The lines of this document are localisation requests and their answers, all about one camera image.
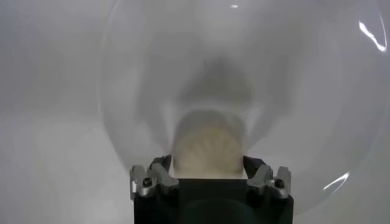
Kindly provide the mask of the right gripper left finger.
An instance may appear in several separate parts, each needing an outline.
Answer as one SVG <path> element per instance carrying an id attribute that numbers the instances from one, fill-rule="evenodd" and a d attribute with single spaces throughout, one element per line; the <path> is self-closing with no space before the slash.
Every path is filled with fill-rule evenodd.
<path id="1" fill-rule="evenodd" d="M 148 167 L 132 166 L 130 176 L 130 199 L 136 197 L 154 197 L 158 190 L 169 195 L 179 188 L 179 180 L 169 173 L 172 155 L 153 159 Z"/>

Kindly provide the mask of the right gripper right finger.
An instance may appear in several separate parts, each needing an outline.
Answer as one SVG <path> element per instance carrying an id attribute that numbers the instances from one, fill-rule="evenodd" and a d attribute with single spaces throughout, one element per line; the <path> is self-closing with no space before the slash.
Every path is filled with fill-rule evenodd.
<path id="1" fill-rule="evenodd" d="M 276 175 L 272 168 L 262 159 L 250 156 L 243 157 L 247 185 L 258 195 L 269 194 L 271 198 L 286 199 L 291 193 L 291 172 L 280 166 Z"/>

